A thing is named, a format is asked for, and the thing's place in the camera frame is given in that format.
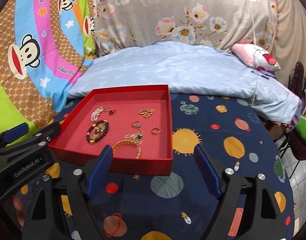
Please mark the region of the person's left hand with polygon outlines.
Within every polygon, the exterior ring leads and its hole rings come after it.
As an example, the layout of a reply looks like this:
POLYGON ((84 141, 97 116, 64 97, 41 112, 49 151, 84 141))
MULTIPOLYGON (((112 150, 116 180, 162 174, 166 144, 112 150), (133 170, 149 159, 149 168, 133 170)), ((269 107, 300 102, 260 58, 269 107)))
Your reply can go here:
POLYGON ((12 196, 12 203, 17 214, 17 220, 21 227, 24 226, 25 213, 23 212, 23 205, 17 195, 12 196))

